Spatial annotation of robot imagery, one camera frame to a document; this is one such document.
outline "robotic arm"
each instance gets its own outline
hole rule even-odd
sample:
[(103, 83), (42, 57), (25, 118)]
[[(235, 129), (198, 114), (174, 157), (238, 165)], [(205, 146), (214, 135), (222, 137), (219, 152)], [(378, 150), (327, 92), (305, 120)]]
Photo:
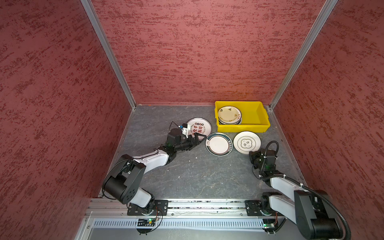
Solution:
[[(276, 151), (268, 149), (272, 143), (276, 144)], [(263, 215), (271, 215), (275, 211), (283, 214), (297, 225), (306, 239), (341, 238), (343, 225), (344, 239), (349, 240), (351, 231), (348, 223), (329, 201), (326, 192), (313, 190), (276, 170), (278, 149), (278, 143), (271, 141), (265, 149), (249, 153), (252, 171), (259, 169), (260, 179), (282, 193), (263, 193), (260, 212)]]
[(190, 126), (187, 124), (171, 129), (166, 144), (152, 153), (136, 157), (127, 154), (121, 156), (104, 179), (102, 191), (108, 192), (122, 204), (131, 202), (146, 213), (152, 211), (155, 198), (139, 187), (141, 179), (144, 173), (171, 163), (178, 152), (189, 151), (207, 138), (199, 133), (188, 135), (188, 129)]

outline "yellow plastic bin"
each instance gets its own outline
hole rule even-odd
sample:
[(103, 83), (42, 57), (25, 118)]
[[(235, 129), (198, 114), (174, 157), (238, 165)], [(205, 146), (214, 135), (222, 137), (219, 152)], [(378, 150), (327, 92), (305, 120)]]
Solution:
[[(225, 106), (234, 106), (240, 109), (242, 113), (240, 125), (222, 125), (219, 123), (217, 112)], [(216, 101), (215, 118), (218, 132), (265, 132), (271, 126), (263, 104), (256, 101)]]

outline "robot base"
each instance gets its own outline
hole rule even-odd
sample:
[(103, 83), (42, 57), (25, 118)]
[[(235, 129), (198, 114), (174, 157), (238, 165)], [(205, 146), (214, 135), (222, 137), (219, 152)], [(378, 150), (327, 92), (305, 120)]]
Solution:
[(161, 209), (163, 216), (166, 216), (167, 210), (168, 210), (168, 200), (155, 200), (153, 211), (150, 211), (149, 215), (148, 215), (148, 209), (145, 209), (137, 206), (136, 204), (130, 203), (128, 206), (127, 215), (128, 216), (156, 216), (157, 214), (156, 207), (158, 209)]

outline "metal corner post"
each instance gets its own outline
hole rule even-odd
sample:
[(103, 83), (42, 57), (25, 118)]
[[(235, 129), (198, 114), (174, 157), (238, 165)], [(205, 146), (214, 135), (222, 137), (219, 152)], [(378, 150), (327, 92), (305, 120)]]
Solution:
[(97, 17), (97, 14), (95, 12), (95, 9), (92, 5), (91, 0), (80, 0), (85, 12), (88, 15), (89, 20), (91, 21), (91, 24), (96, 32), (96, 35), (98, 36), (100, 43), (105, 51), (105, 54), (107, 55), (109, 62), (112, 65), (113, 70), (115, 71), (115, 74), (121, 84), (121, 87), (124, 90), (125, 95), (127, 96), (127, 99), (132, 107), (132, 109), (136, 109), (136, 102), (133, 99), (133, 95), (129, 89), (129, 86), (127, 84), (127, 81), (125, 80), (125, 77), (123, 75), (123, 72), (121, 71), (121, 68), (119, 66), (119, 63), (115, 57), (115, 54), (113, 53), (113, 50), (109, 44), (109, 41), (107, 39), (107, 36), (104, 33), (104, 30), (101, 26), (101, 23), (99, 21), (99, 18)]
[(329, 15), (331, 14), (334, 6), (336, 5), (338, 0), (326, 0), (323, 7), (321, 8), (319, 15), (317, 16), (315, 22), (312, 25), (312, 28), (310, 29), (307, 37), (305, 38), (299, 52), (296, 55), (296, 58), (293, 60), (293, 63), (291, 67), (289, 68), (287, 74), (285, 75), (283, 82), (281, 83), (279, 89), (277, 89), (277, 92), (275, 96), (273, 97), (270, 108), (273, 110), (283, 95), (284, 90), (287, 88), (289, 82), (293, 78), (293, 75), (295, 74), (296, 70), (299, 68), (301, 62), (303, 61), (305, 55), (311, 48), (313, 42), (315, 41), (317, 35), (319, 34), (321, 28), (324, 26), (325, 21), (328, 19)]

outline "mounting plate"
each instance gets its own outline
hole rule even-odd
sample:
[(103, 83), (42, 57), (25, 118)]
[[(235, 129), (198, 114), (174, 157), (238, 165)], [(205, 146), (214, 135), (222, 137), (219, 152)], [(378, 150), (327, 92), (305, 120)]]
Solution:
[(263, 216), (260, 212), (259, 200), (246, 200), (245, 209), (247, 210), (247, 216)]
[[(163, 216), (166, 216), (168, 211), (168, 200), (155, 200), (155, 207), (160, 208), (163, 213)], [(145, 216), (156, 216), (156, 214), (157, 214), (156, 209), (154, 209), (153, 212), (151, 212), (149, 215), (144, 215), (142, 208), (137, 206), (136, 204), (130, 203), (128, 206), (128, 212), (127, 212), (128, 216), (145, 217)]]

